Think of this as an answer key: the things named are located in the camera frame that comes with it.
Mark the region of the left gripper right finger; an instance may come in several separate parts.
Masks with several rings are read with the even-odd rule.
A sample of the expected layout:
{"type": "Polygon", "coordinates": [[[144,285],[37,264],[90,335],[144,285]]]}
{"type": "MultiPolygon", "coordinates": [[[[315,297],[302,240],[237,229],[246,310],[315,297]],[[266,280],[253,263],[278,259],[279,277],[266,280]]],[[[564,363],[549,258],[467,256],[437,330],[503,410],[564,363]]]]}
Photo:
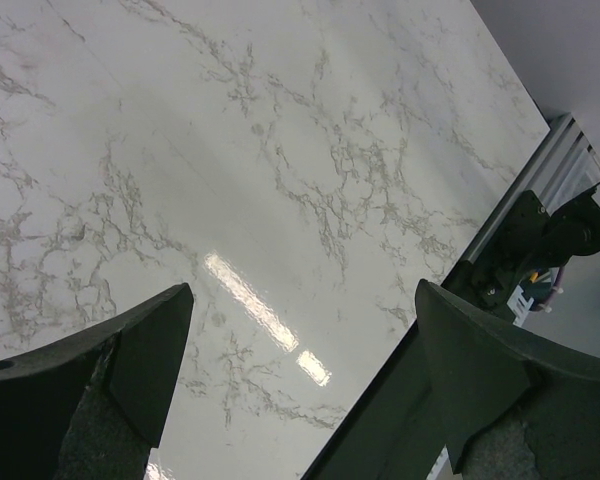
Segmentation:
{"type": "Polygon", "coordinates": [[[421,280],[415,297],[451,468],[465,479],[600,479],[600,358],[421,280]]]}

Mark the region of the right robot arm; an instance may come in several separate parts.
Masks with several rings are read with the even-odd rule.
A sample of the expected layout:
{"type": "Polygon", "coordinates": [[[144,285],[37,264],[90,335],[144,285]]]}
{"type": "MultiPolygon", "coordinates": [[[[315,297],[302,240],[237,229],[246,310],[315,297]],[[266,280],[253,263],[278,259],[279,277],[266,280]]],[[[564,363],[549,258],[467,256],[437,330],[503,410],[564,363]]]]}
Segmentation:
{"type": "Polygon", "coordinates": [[[573,256],[598,252],[600,182],[560,206],[551,216],[539,244],[539,265],[560,267],[573,256]]]}

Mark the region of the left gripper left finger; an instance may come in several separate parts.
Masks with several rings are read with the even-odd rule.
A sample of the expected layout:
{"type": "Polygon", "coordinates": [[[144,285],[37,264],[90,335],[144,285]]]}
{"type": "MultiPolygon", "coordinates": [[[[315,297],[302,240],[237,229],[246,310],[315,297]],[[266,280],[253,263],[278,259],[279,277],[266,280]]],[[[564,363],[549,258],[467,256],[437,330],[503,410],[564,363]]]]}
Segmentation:
{"type": "Polygon", "coordinates": [[[194,297],[174,285],[0,360],[0,479],[141,479],[166,424],[194,297]]]}

